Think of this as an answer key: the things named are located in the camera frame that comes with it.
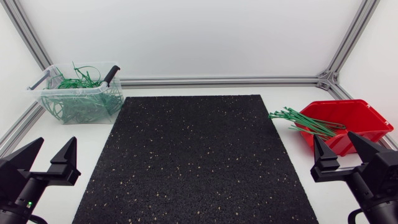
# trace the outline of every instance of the black cable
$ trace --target black cable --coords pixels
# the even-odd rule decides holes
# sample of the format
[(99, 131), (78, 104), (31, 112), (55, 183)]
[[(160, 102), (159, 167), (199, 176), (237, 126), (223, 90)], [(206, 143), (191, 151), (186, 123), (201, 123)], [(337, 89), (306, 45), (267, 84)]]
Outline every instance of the black cable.
[(29, 220), (34, 223), (37, 223), (37, 224), (48, 224), (44, 219), (42, 219), (36, 215), (31, 215)]
[(348, 224), (355, 224), (355, 217), (357, 214), (362, 212), (362, 208), (359, 208), (357, 210), (353, 210), (349, 215), (348, 215)]

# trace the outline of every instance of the green zip tie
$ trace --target green zip tie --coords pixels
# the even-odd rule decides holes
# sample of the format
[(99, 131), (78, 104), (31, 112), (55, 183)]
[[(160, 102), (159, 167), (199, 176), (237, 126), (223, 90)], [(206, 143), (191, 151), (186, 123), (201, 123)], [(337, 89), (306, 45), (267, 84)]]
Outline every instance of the green zip tie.
[(292, 108), (284, 107), (286, 111), (275, 111), (274, 113), (269, 113), (269, 118), (274, 119), (274, 118), (283, 118), (288, 121), (295, 122), (297, 124), (300, 124), (302, 126), (307, 127), (309, 130), (297, 127), (292, 125), (291, 128), (293, 130), (297, 131), (305, 131), (306, 133), (309, 134), (317, 134), (322, 138), (324, 141), (336, 136), (335, 131), (337, 129), (346, 129), (346, 126), (340, 123), (334, 123), (330, 121), (323, 121), (320, 119), (314, 119), (310, 118), (308, 116), (305, 116), (302, 113), (299, 113)]

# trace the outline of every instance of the plastic container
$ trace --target plastic container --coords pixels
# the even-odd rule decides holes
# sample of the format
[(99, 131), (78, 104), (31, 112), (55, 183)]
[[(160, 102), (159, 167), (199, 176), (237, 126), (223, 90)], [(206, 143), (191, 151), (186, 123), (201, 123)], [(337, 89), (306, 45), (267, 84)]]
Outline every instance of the plastic container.
[[(94, 82), (104, 81), (94, 88), (58, 89), (64, 79), (82, 77), (74, 68), (85, 75), (88, 73)], [(113, 62), (51, 65), (27, 91), (62, 124), (113, 124), (124, 103), (116, 75), (119, 69)]]
[[(347, 133), (353, 131), (373, 142), (377, 142), (394, 128), (375, 109), (363, 100), (315, 101), (301, 111), (305, 116), (341, 123), (344, 130), (337, 130), (336, 136), (327, 140), (326, 144), (337, 155), (345, 156), (356, 152)], [(296, 123), (300, 128), (309, 130)], [(313, 150), (313, 135), (301, 131), (307, 144)]]

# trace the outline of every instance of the white table surface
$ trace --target white table surface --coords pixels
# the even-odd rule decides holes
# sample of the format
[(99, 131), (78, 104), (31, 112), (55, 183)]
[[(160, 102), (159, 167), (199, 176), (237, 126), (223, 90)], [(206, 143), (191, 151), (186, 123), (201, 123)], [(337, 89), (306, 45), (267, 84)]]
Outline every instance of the white table surface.
[[(255, 87), (255, 88), (172, 88), (124, 90), (124, 96), (198, 96), (260, 94), (269, 112), (284, 106), (297, 111), (317, 100), (333, 100), (324, 90), (315, 87)], [(314, 183), (310, 169), (313, 153), (298, 131), (288, 129), (291, 122), (273, 119), (280, 138), (289, 154), (308, 200), (321, 224), (347, 223), (348, 214), (359, 208), (344, 182)], [(45, 139), (32, 171), (47, 171), (55, 153), (72, 137), (77, 137), (77, 166), (81, 176), (73, 187), (47, 187), (34, 214), (49, 224), (71, 223), (85, 192), (91, 174), (112, 129), (110, 124), (61, 125), (46, 112), (19, 143), (18, 148), (39, 138)], [(358, 155), (339, 157), (342, 167), (360, 165)], [(368, 223), (359, 214), (357, 224)]]

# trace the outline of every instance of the white backdrop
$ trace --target white backdrop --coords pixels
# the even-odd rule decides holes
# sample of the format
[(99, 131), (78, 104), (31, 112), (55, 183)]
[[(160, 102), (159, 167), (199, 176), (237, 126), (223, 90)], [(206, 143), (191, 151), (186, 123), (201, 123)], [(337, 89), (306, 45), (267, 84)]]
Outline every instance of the white backdrop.
[[(398, 1), (382, 0), (341, 70), (341, 86), (398, 128)], [(392, 132), (398, 141), (398, 131)]]
[(33, 56), (0, 6), (0, 138), (34, 100), (24, 95), (26, 87), (42, 74)]
[(314, 76), (361, 0), (21, 0), (53, 63), (118, 61), (122, 77)]

